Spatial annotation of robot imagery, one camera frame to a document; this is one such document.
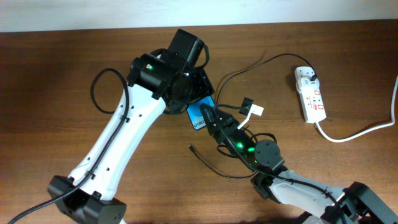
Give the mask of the blue Galaxy smartphone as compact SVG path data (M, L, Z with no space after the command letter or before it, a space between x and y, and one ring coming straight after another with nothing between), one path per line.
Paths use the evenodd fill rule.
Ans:
M214 99L212 96L207 96L195 103L192 103L192 104L186 106L186 111L187 111L188 117L191 121L193 129L196 131L198 131L206 126L203 115L200 111L200 106L202 104L214 106L215 102L214 102Z

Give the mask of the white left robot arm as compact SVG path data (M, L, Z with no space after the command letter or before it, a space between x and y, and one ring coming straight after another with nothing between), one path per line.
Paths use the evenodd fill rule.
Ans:
M135 58L122 80L119 107L86 157L47 188L59 211L76 223L124 223L116 199L123 172L142 138L162 114L177 114L214 90L195 58L151 53Z

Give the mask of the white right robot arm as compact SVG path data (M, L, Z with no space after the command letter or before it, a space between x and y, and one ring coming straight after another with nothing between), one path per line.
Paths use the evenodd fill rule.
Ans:
M200 111L210 136L254 172L251 183L262 198L301 208L326 223L360 223L365 218L371 223L397 223L397 214L367 185L333 187L303 178L284 165L273 134L265 133L259 141L219 106L201 105Z

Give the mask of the white charger plug adapter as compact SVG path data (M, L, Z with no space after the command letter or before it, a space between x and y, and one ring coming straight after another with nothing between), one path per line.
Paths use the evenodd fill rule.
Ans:
M305 91L317 90L320 87L320 82L318 79L311 81L308 77L300 77L296 82L296 89L299 93Z

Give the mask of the white power strip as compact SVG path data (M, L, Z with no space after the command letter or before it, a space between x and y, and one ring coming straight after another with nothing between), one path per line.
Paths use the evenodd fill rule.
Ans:
M296 82L300 77L308 77L311 81L318 79L312 67L297 67L295 69ZM326 118L320 87L317 90L299 93L299 97L306 123L318 123Z

